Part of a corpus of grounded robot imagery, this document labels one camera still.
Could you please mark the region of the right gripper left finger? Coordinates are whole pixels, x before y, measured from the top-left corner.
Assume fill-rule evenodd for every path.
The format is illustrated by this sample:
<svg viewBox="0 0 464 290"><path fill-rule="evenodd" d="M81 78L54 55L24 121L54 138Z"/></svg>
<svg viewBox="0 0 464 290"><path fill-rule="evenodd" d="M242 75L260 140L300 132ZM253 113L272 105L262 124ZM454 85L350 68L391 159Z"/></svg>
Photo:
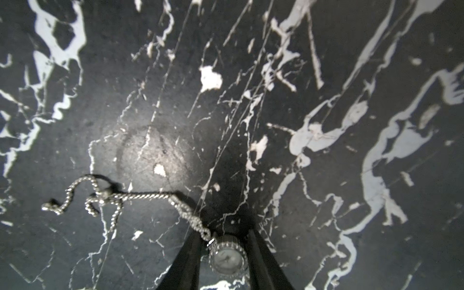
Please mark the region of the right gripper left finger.
<svg viewBox="0 0 464 290"><path fill-rule="evenodd" d="M157 290L198 290L204 247L201 235L191 232Z"/></svg>

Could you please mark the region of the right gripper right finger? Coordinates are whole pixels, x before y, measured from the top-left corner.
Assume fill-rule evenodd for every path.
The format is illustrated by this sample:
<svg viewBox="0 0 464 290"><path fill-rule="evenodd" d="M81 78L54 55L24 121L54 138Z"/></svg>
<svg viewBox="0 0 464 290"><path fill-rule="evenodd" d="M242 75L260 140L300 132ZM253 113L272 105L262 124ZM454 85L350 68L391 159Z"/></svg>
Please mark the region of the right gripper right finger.
<svg viewBox="0 0 464 290"><path fill-rule="evenodd" d="M256 229L245 240L250 286L252 290L294 290L263 237Z"/></svg>

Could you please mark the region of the small silver round piece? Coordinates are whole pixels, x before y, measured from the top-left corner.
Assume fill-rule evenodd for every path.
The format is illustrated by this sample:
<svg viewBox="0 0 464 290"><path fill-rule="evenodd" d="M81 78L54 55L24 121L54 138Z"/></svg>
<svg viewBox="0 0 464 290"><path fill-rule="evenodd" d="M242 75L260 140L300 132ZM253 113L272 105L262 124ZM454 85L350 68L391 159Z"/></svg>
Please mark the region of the small silver round piece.
<svg viewBox="0 0 464 290"><path fill-rule="evenodd" d="M56 215L65 213L74 198L74 191L78 185L83 182L90 182L94 193L85 200L85 210L91 216L97 217L100 212L95 208L95 205L113 205L116 211L111 217L110 232L116 230L117 221L122 213L123 204L131 200L150 200L150 199L165 199L178 212L180 218L187 221L189 226L197 233L200 238L206 242L206 247L209 251L209 265L213 272L223 277L236 277L242 275L248 267L248 257L244 247L240 241L231 236L218 236L207 228L201 218L194 213L193 208L184 202L179 194L174 192L118 192L110 187L102 189L95 175L83 175L73 181L65 191L65 200L58 204L50 201L42 205L43 211L53 212Z"/></svg>

